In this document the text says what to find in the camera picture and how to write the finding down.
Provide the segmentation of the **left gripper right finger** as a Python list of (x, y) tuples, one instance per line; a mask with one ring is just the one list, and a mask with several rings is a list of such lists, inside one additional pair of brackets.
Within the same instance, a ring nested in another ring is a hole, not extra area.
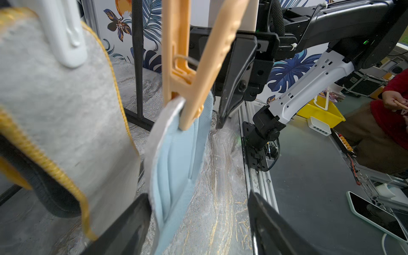
[(251, 191), (248, 212), (255, 255), (318, 255), (259, 194)]

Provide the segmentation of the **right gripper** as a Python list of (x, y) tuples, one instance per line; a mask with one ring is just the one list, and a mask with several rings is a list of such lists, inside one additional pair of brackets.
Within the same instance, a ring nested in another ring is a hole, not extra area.
[[(210, 33), (211, 28), (190, 27), (190, 57), (196, 60), (201, 58)], [(227, 54), (213, 86), (215, 96), (221, 96), (217, 129), (223, 128), (229, 115), (242, 103), (243, 99), (252, 102), (262, 93), (274, 60), (271, 50), (262, 52), (261, 48), (268, 48), (269, 43), (275, 41), (275, 36), (264, 32), (241, 30), (237, 32), (232, 50)], [(249, 80), (242, 79), (251, 64)]]

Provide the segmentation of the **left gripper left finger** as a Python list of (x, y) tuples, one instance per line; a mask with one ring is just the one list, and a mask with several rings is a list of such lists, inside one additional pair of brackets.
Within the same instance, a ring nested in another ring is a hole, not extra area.
[(126, 211), (83, 255), (139, 255), (146, 239), (152, 209), (146, 193), (141, 194)]

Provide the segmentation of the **light blue insole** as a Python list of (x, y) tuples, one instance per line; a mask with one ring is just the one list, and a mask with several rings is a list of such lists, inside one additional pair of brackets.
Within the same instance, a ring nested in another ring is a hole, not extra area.
[(153, 255), (165, 251), (188, 210), (203, 165), (213, 103), (209, 94), (201, 115), (182, 131), (178, 125), (187, 101), (176, 97), (160, 112), (145, 144), (144, 174), (156, 225)]

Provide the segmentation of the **black clothes rack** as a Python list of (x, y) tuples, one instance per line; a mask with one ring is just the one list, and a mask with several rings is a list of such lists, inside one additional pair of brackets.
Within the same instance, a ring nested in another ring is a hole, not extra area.
[(151, 131), (154, 122), (145, 118), (143, 115), (143, 12), (142, 1), (132, 1), (132, 46), (133, 58), (135, 66), (135, 82), (136, 82), (136, 103), (137, 112), (129, 109), (125, 110), (125, 115), (128, 122), (143, 128), (146, 131)]

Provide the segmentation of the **beige yellow-edged insole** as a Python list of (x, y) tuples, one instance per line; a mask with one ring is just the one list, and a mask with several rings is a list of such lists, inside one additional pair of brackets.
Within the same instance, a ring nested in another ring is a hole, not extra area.
[(97, 240), (133, 203), (141, 160), (109, 56), (81, 27), (88, 57), (71, 69), (33, 11), (1, 9), (1, 151), (16, 148), (71, 195)]

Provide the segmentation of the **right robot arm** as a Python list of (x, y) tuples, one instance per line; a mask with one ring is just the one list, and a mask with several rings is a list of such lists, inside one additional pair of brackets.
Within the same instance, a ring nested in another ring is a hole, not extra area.
[(324, 2), (282, 8), (261, 1), (254, 31), (240, 29), (222, 63), (213, 91), (220, 97), (217, 127), (233, 110), (253, 101), (268, 78), (288, 82), (289, 59), (302, 64), (293, 85), (243, 123), (244, 157), (251, 169), (267, 172), (267, 144), (314, 97), (353, 71), (386, 57), (408, 24), (407, 1)]

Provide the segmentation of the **yellow clothes peg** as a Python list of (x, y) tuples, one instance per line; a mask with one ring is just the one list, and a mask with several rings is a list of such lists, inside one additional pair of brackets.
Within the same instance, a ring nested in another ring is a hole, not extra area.
[(200, 60), (189, 56), (190, 1), (162, 2), (162, 79), (164, 103), (185, 99), (179, 128), (187, 131), (204, 111), (204, 102), (235, 40), (249, 1), (224, 1)]

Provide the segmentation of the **smartphone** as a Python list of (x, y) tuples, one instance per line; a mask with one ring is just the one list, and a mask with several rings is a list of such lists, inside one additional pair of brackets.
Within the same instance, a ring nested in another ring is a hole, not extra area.
[(404, 228), (394, 215), (351, 191), (346, 192), (346, 198), (350, 210), (358, 218), (378, 228), (396, 240), (408, 243), (408, 237)]

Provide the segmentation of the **yellow bin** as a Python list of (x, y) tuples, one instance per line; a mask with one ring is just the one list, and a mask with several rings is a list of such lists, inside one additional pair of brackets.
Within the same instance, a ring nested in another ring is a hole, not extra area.
[(345, 122), (346, 119), (339, 111), (339, 109), (335, 106), (335, 104), (331, 101), (328, 101), (328, 109), (322, 109), (321, 106), (325, 106), (326, 98), (321, 96), (317, 97), (317, 105), (314, 103), (314, 99), (312, 99), (307, 105), (301, 108), (297, 115), (303, 117), (305, 119), (310, 118), (311, 116), (328, 124), (330, 128), (334, 128), (341, 122)]

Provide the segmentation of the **person in red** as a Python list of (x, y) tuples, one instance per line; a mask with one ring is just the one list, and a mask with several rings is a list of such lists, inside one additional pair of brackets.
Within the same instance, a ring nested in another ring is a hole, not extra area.
[(356, 150), (360, 165), (397, 175), (408, 170), (408, 72), (396, 75), (378, 100), (346, 116), (335, 130)]

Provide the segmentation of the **white clothes peg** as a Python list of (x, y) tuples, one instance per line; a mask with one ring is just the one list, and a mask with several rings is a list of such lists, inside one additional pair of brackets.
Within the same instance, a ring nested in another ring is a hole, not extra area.
[(68, 68), (78, 68), (87, 59), (87, 50), (77, 1), (11, 1), (39, 16), (56, 59)]

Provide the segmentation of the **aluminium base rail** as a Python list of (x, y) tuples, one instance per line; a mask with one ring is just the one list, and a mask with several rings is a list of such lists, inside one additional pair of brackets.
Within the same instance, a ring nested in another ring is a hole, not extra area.
[(254, 102), (246, 102), (244, 101), (240, 108), (239, 108), (239, 122), (240, 122), (240, 132), (242, 138), (242, 151), (243, 151), (243, 159), (244, 159), (244, 170), (245, 170), (245, 181), (246, 181), (246, 189), (247, 194), (250, 191), (254, 191), (259, 193), (267, 202), (277, 211), (278, 204), (276, 200), (276, 195), (272, 183), (272, 178), (270, 172), (262, 172), (257, 171), (256, 169), (250, 167), (246, 161), (246, 152), (244, 148), (244, 128), (243, 122), (252, 122), (252, 117), (263, 106), (262, 103), (254, 101)]

